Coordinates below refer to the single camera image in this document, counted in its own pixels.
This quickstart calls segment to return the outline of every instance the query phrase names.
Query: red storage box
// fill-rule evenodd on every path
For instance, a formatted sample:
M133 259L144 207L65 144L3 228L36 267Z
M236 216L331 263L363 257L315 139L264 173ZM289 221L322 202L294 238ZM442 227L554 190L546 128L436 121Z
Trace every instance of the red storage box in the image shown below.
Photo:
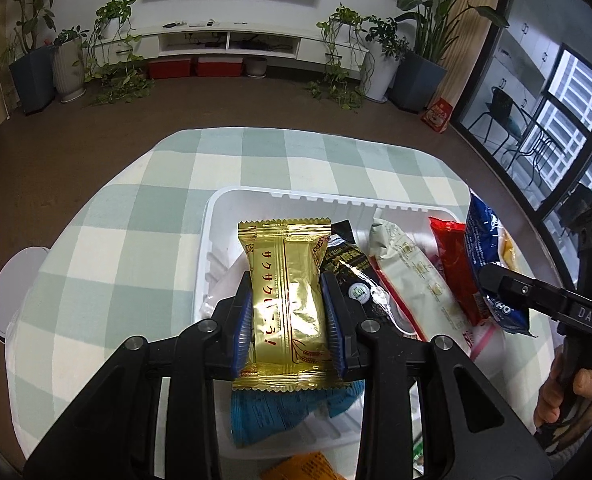
M149 62L149 76L152 79L170 77L189 77L191 75L191 57L174 59L156 59Z
M201 56L196 65L196 75L240 76L243 73L243 58L222 56Z

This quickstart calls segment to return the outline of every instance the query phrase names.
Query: checkered tablecloth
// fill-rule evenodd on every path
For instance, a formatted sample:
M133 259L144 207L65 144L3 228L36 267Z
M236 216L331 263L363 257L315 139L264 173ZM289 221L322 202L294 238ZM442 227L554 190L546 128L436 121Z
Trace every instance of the checkered tablecloth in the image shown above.
M129 336L149 341L191 324L205 204L225 186L258 186L443 206L464 221L468 187L423 152L265 128L184 130L103 187L52 247L7 342L12 419L28 456ZM525 424L553 358L538 338L509 336L495 381Z

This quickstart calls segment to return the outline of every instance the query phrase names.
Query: white tv cabinet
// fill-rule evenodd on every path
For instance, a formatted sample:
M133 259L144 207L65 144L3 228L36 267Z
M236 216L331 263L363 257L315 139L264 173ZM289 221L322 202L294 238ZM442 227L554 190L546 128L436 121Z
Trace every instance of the white tv cabinet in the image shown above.
M329 51L319 30L304 30L262 25L259 23L214 23L211 26L181 25L172 28L143 27L132 30L132 36L142 36L134 53L145 59L166 56L233 54L286 58L324 65ZM258 42L269 44L271 50L257 48ZM337 43L341 65L351 71L360 70L367 49L362 44ZM126 60L128 46L122 41L108 40L96 47L100 64Z

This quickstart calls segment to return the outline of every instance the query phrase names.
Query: black snack package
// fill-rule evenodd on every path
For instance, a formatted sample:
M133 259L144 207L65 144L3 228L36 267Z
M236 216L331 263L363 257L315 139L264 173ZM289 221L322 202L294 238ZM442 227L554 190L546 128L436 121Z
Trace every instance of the black snack package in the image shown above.
M390 306L389 293L380 285L366 254L356 245L348 220L332 224L321 268L333 272L343 294L359 301L368 318L395 326L405 335L413 335L413 328L397 306Z

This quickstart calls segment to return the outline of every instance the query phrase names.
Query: human hand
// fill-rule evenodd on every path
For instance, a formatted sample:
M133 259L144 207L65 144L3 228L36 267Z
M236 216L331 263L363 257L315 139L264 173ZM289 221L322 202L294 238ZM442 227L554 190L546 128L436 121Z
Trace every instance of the human hand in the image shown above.
M551 364L549 377L540 387L538 403L534 411L534 424L537 428L544 423L553 424L560 417L563 391L556 379L562 371L562 353ZM592 370L582 368L573 378L573 392L585 399L592 399ZM560 439L559 449L563 449L580 438L592 426L592 404L582 418L566 431Z

